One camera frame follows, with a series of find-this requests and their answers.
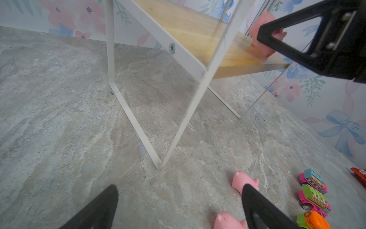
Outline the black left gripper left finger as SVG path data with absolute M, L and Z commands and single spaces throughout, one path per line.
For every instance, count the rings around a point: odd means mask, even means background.
M 62 229 L 110 229 L 118 205 L 119 193 L 109 185 L 81 211 L 61 226 Z

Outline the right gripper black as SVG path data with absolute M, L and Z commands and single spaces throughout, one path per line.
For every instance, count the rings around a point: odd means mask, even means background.
M 365 1 L 277 1 L 257 39 L 319 75 L 366 83 Z

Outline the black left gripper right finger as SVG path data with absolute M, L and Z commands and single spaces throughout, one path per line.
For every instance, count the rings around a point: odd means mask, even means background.
M 250 184 L 242 191 L 242 204 L 250 229 L 298 229 L 289 217 Z

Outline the pink pig toy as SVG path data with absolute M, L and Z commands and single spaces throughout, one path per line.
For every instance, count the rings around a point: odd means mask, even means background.
M 287 35 L 287 32 L 284 31 L 283 28 L 272 31 L 272 33 L 260 31 L 260 27 L 262 25 L 272 22 L 274 20 L 275 16 L 270 14 L 267 10 L 264 10 L 261 15 L 254 21 L 252 27 L 249 29 L 249 34 L 252 36 L 251 45 L 259 50 L 265 58 L 273 55 L 275 53 L 275 50 L 259 41 L 258 37 L 263 38 L 265 37 L 265 35 L 267 37 L 271 35 L 274 39 L 283 41 L 283 39 Z
M 227 212 L 221 212 L 217 214 L 214 229 L 248 229 L 247 221 L 244 219 L 242 221 L 237 220 L 231 214 Z
M 233 181 L 232 181 L 232 187 L 234 189 L 236 189 L 240 195 L 242 195 L 243 187 L 246 184 L 251 185 L 257 191 L 259 191 L 259 179 L 258 178 L 252 179 L 244 172 L 239 172 L 239 171 L 235 172 Z

